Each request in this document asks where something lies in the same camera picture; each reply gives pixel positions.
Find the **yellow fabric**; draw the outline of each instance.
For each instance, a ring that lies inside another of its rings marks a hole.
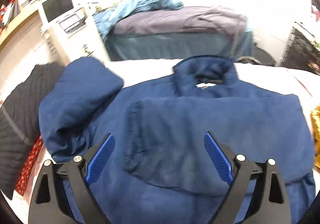
[[[315,166],[320,168],[320,105],[311,111],[311,121],[316,150]]]

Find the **white bed sheet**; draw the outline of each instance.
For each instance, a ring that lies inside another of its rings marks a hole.
[[[107,67],[124,80],[124,86],[131,86],[150,79],[156,79],[173,73],[172,67],[180,60],[148,59],[110,62]],[[320,103],[320,76],[300,70],[282,67],[266,67],[236,63],[239,79],[261,88],[281,94],[295,94],[299,97],[303,113],[312,132],[310,111]],[[12,200],[7,199],[15,214],[24,224],[28,223],[28,210],[31,194],[37,175],[43,162],[51,159],[45,147],[42,147],[35,163],[24,196],[16,191]],[[320,188],[320,174],[314,171],[316,193]]]

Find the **gray blanket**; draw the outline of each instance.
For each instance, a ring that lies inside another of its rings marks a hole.
[[[161,33],[243,33],[247,17],[223,6],[184,7],[180,10],[139,12],[119,21],[113,34],[154,35]]]

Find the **red patterned fabric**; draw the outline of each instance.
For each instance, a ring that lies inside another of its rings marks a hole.
[[[43,145],[42,136],[39,136],[36,140],[36,142],[33,144],[33,147],[28,155],[28,158],[26,162],[24,163],[23,169],[21,170],[19,179],[16,183],[15,190],[17,193],[19,193],[21,196],[24,195],[24,192],[26,191],[28,180],[31,174],[31,170],[33,168],[33,165],[35,164],[40,149]]]

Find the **bed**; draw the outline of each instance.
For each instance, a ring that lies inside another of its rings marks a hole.
[[[180,60],[149,59],[110,62],[107,67],[124,79],[124,86],[131,86],[142,81],[160,78],[172,73],[172,67]],[[267,67],[236,63],[239,79],[255,84],[264,89],[281,94],[295,94],[299,97],[307,124],[312,131],[310,111],[320,103],[320,76],[312,73],[282,67]],[[8,204],[24,223],[28,223],[28,209],[37,175],[43,162],[51,159],[43,146],[32,169],[31,176],[24,196],[14,192],[12,201]],[[314,171],[316,191],[319,190],[320,174]]]
[[[197,16],[210,11],[208,7],[184,7],[177,11],[138,12],[117,22],[104,36],[105,17],[109,11],[95,14],[94,20],[112,61],[138,59],[184,59],[194,55],[219,55],[235,60],[255,57],[252,28],[245,21],[221,16],[222,25],[200,22]]]

